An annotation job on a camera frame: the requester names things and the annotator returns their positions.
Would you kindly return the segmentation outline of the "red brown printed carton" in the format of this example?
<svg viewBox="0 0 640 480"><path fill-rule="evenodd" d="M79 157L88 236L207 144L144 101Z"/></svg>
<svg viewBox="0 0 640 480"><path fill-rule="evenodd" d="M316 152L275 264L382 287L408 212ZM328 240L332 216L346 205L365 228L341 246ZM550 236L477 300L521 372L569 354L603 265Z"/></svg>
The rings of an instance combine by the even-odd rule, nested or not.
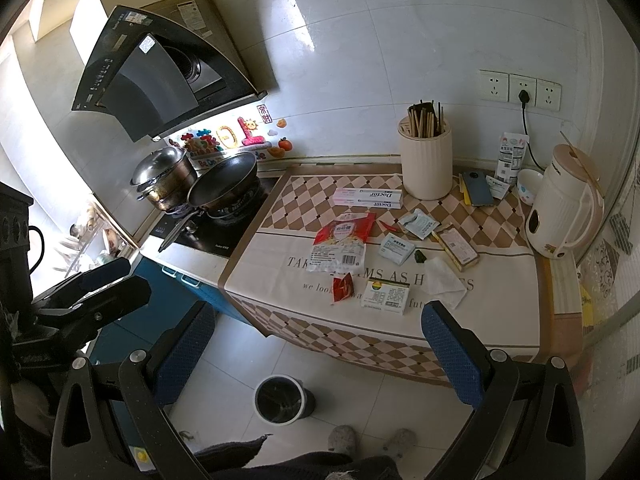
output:
<svg viewBox="0 0 640 480"><path fill-rule="evenodd" d="M460 272L480 261L478 252L455 226L438 229L433 237Z"/></svg>

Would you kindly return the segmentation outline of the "right grey slipper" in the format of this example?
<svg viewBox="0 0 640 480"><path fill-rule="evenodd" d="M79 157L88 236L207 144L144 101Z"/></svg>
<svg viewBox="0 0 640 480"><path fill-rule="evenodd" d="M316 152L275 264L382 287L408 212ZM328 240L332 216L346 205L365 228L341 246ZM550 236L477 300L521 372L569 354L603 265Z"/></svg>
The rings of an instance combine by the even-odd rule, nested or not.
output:
<svg viewBox="0 0 640 480"><path fill-rule="evenodd" d="M416 434L409 429L398 429L382 446L381 453L395 463L403 460L416 446Z"/></svg>

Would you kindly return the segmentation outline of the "white crumpled tissue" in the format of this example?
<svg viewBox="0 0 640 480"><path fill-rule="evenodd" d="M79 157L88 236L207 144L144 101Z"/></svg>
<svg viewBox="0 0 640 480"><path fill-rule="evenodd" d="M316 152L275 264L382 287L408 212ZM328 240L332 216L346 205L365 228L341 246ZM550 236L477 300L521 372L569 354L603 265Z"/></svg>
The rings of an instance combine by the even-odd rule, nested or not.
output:
<svg viewBox="0 0 640 480"><path fill-rule="evenodd" d="M448 310L456 310L468 292L465 284L441 258L427 260L423 266L422 290L431 299L440 301Z"/></svg>

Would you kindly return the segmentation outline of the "black gas stove top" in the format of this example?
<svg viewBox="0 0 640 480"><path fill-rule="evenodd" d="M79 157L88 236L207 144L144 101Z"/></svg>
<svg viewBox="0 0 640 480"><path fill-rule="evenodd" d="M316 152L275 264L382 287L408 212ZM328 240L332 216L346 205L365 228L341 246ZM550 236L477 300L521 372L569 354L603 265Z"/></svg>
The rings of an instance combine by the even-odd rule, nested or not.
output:
<svg viewBox="0 0 640 480"><path fill-rule="evenodd" d="M204 216L193 218L180 232L174 244L221 257L230 257L278 180L278 177L259 178L260 191L245 208L241 218L233 221L215 220Z"/></svg>

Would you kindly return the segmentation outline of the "small pale blue packet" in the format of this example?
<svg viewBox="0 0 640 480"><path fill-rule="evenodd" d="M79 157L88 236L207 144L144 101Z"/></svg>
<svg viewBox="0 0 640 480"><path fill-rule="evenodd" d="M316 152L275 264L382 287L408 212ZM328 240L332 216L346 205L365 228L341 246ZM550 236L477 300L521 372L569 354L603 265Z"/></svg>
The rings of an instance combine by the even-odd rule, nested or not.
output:
<svg viewBox="0 0 640 480"><path fill-rule="evenodd" d="M415 250L416 245L410 240L404 240L393 233L388 233L378 248L378 254L382 258L402 266Z"/></svg>

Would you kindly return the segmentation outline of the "cream electric kettle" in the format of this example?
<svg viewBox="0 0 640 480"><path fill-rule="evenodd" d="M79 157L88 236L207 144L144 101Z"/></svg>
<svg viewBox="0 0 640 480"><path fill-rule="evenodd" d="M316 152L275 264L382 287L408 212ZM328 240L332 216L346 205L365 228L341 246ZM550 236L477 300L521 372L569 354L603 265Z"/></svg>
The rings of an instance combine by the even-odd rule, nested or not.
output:
<svg viewBox="0 0 640 480"><path fill-rule="evenodd" d="M529 245L548 259L563 259L592 242L604 218L596 165L570 144L558 144L526 220Z"/></svg>

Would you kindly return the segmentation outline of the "torn white sachet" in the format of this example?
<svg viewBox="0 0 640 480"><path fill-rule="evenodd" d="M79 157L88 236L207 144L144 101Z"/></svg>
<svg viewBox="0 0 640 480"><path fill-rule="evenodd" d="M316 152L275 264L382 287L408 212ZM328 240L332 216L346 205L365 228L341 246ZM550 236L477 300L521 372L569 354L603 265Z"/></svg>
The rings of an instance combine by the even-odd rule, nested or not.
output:
<svg viewBox="0 0 640 480"><path fill-rule="evenodd" d="M439 221L419 208L402 216L398 223L405 231L416 236L419 240L426 240L440 226Z"/></svg>

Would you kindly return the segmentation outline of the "small red sachet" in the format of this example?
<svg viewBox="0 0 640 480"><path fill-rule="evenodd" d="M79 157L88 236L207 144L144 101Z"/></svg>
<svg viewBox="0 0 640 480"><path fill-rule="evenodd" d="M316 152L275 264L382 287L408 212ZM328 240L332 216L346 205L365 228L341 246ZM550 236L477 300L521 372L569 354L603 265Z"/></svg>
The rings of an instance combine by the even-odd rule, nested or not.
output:
<svg viewBox="0 0 640 480"><path fill-rule="evenodd" d="M352 274L346 273L340 276L334 276L332 280L332 298L334 304L352 298L354 291L355 287Z"/></svg>

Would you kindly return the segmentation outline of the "yellow sponge pad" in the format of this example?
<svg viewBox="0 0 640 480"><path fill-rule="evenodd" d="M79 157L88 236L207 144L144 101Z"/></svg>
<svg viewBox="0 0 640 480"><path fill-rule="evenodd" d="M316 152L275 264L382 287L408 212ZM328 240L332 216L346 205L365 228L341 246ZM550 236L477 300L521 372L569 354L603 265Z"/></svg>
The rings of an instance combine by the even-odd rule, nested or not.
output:
<svg viewBox="0 0 640 480"><path fill-rule="evenodd" d="M466 206L472 206L472 200L471 200L471 196L468 190L468 187L466 186L463 174L459 174L459 188L460 191L463 195L463 201L465 203Z"/></svg>

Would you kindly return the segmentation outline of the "white paper slip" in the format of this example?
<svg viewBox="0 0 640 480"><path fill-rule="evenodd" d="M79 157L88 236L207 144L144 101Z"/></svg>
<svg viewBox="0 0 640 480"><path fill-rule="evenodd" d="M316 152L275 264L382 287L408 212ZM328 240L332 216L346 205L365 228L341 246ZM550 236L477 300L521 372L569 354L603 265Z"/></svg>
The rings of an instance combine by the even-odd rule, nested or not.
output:
<svg viewBox="0 0 640 480"><path fill-rule="evenodd" d="M486 176L486 182L490 194L495 200L503 200L510 191L510 185L494 177Z"/></svg>

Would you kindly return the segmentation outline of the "black frying pan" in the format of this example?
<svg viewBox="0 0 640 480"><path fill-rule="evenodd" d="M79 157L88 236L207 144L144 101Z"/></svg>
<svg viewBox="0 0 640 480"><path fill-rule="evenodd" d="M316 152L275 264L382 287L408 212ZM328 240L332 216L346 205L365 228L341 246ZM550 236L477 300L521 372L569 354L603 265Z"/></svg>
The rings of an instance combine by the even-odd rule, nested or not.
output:
<svg viewBox="0 0 640 480"><path fill-rule="evenodd" d="M243 152L218 162L191 186L186 201L189 212L169 231L157 251L168 248L194 218L234 221L259 190L254 154Z"/></svg>

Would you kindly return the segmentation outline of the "white dotted bowl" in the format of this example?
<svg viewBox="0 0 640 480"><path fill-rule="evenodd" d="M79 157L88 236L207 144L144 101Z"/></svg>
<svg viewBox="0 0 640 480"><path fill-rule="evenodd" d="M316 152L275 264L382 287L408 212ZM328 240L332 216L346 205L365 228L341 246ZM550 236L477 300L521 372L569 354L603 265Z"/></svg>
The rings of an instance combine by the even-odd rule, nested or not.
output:
<svg viewBox="0 0 640 480"><path fill-rule="evenodd" d="M516 187L518 197L527 206L532 206L540 190L544 175L533 169L521 169L518 173Z"/></svg>

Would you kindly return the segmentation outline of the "red white snack bag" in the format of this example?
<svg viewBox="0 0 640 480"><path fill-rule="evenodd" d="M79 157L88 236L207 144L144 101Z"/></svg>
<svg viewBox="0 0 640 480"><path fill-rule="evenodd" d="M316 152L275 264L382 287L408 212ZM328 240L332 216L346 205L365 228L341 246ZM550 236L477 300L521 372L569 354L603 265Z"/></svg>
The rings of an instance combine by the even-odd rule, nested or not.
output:
<svg viewBox="0 0 640 480"><path fill-rule="evenodd" d="M359 273L375 214L341 214L314 237L306 269L329 274Z"/></svg>

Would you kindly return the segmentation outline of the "cream ribbed chopstick holder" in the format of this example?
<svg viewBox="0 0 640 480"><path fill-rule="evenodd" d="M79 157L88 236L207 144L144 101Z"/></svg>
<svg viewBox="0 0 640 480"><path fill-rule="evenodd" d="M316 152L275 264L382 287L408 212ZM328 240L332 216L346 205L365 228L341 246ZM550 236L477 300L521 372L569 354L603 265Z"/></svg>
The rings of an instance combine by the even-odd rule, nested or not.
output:
<svg viewBox="0 0 640 480"><path fill-rule="evenodd" d="M419 200L438 200L452 188L452 133L448 122L434 138L410 136L409 119L398 124L402 183Z"/></svg>

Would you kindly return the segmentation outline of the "black range hood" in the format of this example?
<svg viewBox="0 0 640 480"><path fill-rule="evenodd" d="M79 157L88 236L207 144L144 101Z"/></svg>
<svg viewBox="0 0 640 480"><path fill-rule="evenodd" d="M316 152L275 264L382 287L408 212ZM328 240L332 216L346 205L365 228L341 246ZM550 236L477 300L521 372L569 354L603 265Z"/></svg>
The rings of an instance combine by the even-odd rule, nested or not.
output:
<svg viewBox="0 0 640 480"><path fill-rule="evenodd" d="M72 110L110 115L137 142L164 138L265 96L224 32L204 38L166 16L115 6Z"/></svg>

